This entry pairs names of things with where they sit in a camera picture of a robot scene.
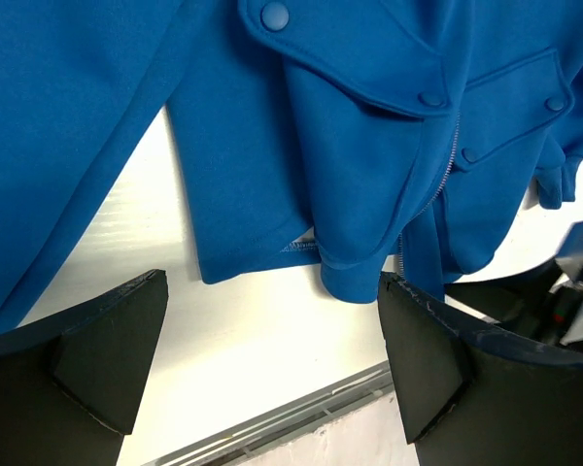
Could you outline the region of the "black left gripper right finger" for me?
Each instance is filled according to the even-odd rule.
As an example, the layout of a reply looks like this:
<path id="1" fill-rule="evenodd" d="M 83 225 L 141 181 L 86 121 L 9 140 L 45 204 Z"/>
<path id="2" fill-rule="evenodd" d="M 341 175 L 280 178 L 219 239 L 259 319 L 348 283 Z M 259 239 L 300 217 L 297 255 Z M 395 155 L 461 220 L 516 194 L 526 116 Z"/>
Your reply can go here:
<path id="1" fill-rule="evenodd" d="M 583 352 L 530 340 L 394 273 L 378 311 L 406 441 L 423 465 L 583 465 Z"/>

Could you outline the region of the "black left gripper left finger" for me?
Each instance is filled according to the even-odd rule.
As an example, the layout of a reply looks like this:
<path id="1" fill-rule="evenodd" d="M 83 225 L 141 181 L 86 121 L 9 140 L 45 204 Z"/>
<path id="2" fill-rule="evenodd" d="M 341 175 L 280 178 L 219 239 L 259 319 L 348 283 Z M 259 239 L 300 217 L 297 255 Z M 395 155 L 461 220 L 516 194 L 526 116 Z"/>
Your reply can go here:
<path id="1" fill-rule="evenodd" d="M 151 270 L 0 335 L 0 465 L 116 464 L 167 301 Z"/>

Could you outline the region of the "blue zip jacket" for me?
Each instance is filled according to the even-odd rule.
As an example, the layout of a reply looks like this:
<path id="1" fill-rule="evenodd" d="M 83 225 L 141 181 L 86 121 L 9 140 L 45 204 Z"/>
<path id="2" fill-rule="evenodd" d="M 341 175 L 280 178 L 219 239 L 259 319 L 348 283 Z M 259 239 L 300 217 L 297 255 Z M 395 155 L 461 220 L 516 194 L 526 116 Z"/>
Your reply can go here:
<path id="1" fill-rule="evenodd" d="M 0 1 L 0 334 L 160 110 L 205 283 L 319 264 L 364 304 L 396 255 L 442 297 L 531 183 L 575 198 L 583 1 Z"/>

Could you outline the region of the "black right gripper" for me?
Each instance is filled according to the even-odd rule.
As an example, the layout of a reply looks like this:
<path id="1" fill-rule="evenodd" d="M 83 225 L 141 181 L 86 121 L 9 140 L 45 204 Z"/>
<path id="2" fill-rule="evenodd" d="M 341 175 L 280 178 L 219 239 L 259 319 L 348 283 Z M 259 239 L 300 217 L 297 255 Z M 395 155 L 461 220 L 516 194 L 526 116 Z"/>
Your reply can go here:
<path id="1" fill-rule="evenodd" d="M 583 221 L 543 264 L 509 277 L 451 283 L 446 294 L 518 335 L 583 348 Z"/>

